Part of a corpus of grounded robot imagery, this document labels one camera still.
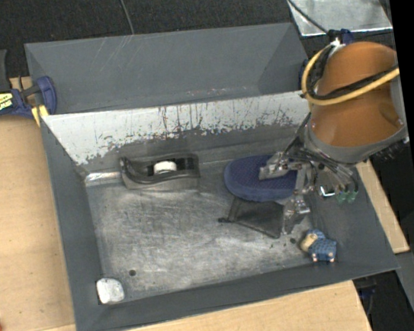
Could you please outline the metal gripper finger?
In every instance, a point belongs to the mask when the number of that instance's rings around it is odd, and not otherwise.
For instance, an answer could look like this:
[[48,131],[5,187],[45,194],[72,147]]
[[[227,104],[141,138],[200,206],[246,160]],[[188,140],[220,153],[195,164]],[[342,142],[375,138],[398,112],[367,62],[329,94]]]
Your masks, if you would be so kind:
[[303,219],[311,211],[303,195],[294,195],[289,198],[283,206],[283,228],[284,232],[291,234],[297,224],[301,224]]
[[259,169],[258,179],[268,180],[285,176],[293,170],[294,159],[290,158],[285,152],[276,152],[270,156],[268,161]]

